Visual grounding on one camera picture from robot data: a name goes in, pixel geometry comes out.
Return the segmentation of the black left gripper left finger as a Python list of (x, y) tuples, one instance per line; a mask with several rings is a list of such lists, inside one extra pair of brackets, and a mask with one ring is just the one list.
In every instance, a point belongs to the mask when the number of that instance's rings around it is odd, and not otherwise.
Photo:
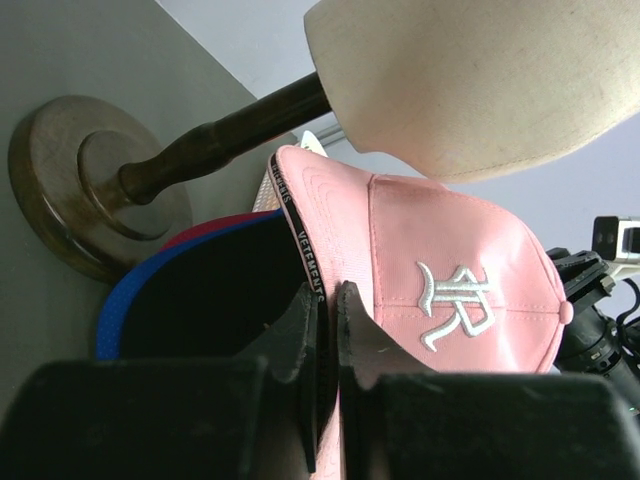
[(307, 479), (317, 452), (318, 300), (232, 357), (52, 362), (1, 424), (5, 479)]

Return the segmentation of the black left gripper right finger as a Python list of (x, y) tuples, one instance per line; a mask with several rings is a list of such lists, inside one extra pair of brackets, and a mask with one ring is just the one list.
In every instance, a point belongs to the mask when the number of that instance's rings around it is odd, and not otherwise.
[(639, 428), (587, 375), (438, 374), (337, 295), (347, 479), (635, 479)]

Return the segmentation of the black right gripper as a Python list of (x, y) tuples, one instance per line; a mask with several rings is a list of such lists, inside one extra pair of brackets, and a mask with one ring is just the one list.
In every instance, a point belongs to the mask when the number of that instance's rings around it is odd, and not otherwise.
[(607, 263), (591, 251), (572, 254), (565, 248), (553, 248), (547, 255), (574, 310), (573, 320), (564, 329), (554, 366), (562, 373), (637, 380), (639, 370), (614, 334), (614, 319), (596, 307), (611, 295), (615, 286), (607, 275)]

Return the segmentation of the black cap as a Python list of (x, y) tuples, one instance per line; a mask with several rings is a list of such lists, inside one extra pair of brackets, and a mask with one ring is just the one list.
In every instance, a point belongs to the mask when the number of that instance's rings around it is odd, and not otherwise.
[(200, 243), (139, 291), (118, 359), (232, 356), (285, 313), (305, 281), (284, 214)]

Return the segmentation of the light pink cap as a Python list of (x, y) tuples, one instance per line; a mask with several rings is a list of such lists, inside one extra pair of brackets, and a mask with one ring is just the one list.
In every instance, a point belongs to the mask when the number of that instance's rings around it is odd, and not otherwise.
[(375, 174), (298, 147), (269, 163), (330, 319), (339, 287), (352, 282), (372, 320), (434, 371), (550, 371), (573, 308), (517, 216), (433, 180)]

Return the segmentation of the blue cap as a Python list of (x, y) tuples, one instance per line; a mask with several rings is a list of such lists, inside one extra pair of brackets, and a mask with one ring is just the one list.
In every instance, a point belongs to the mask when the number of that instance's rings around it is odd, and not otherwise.
[(160, 249), (151, 258), (136, 266), (117, 283), (104, 303), (97, 324), (94, 352), (95, 358), (97, 360), (110, 361), (116, 360), (120, 357), (121, 337), (127, 313), (142, 287), (166, 263), (174, 257), (194, 248), (200, 243), (219, 236), (231, 234), (235, 231), (244, 230), (260, 222), (280, 218), (282, 216), (282, 210), (278, 209), (271, 215), (261, 219), (250, 221), (243, 225), (237, 225), (215, 233), (210, 233), (163, 251)]

